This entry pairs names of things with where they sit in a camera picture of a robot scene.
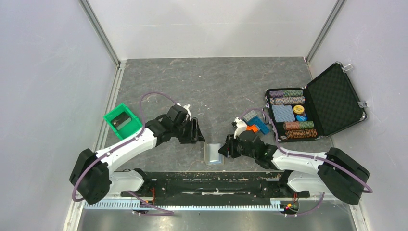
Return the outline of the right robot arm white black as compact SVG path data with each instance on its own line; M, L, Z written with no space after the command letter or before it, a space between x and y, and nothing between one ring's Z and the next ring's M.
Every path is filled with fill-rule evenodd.
M331 193L338 200L358 205L362 194L371 193L369 171L338 148L327 152L307 153L265 143L251 130L239 136L230 134L218 153L226 158L250 157L264 169L286 173L278 183L283 196L295 192Z

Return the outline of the grey card holder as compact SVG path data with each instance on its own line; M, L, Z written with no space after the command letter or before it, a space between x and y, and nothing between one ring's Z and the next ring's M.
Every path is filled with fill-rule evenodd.
M224 156L218 152L222 146L221 143L206 143L204 145L204 160L207 165L224 164Z

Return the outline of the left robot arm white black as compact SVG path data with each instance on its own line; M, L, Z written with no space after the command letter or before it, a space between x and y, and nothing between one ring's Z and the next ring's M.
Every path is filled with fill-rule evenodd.
M177 138L180 144L204 142L198 119L191 116L189 105L175 104L166 114L148 121L143 128L107 148L83 150L74 165L69 181L72 199L92 205L105 196L124 191L146 196L151 183L140 171L119 172L118 168L137 155Z

